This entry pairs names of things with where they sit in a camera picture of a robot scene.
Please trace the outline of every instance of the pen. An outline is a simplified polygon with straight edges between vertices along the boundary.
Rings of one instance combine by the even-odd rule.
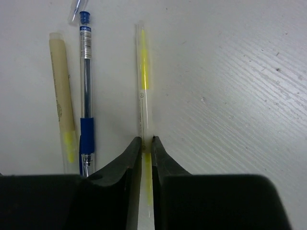
[[[90,25],[90,13],[80,12],[80,68],[81,68],[81,136],[80,172],[88,177],[94,173],[94,118],[92,104],[92,29]]]
[[[60,33],[50,33],[49,47],[56,92],[65,173],[79,173],[77,139],[73,121],[66,48]]]
[[[152,92],[150,84],[150,66],[148,41],[143,21],[137,24],[137,63],[139,84],[139,120],[142,138],[142,166],[145,168],[145,186],[148,205],[153,204],[151,145],[154,136],[152,119]]]

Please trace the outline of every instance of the blue pen cap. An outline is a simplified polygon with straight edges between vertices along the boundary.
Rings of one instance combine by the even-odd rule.
[[[81,24],[89,24],[90,23],[90,13],[87,11],[80,12],[80,22]]]

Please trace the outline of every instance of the black plastic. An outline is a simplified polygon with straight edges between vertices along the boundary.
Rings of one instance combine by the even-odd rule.
[[[141,138],[88,178],[0,177],[0,229],[136,230]],[[152,144],[156,230],[289,230],[276,189],[258,175],[191,175]]]

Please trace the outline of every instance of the transparent pen barrel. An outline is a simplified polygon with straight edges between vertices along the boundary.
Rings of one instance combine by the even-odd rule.
[[[81,59],[81,117],[93,117],[91,60]]]
[[[80,22],[81,117],[93,117],[92,106],[92,29],[89,18]]]

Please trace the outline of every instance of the white table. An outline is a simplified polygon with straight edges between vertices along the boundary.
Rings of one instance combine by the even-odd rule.
[[[48,46],[62,31],[76,124],[79,31],[70,0],[0,2],[0,172],[62,173]],[[99,169],[138,135],[135,24],[151,42],[155,134],[191,173],[256,173],[307,226],[307,4],[89,0]],[[149,226],[140,224],[140,229]]]

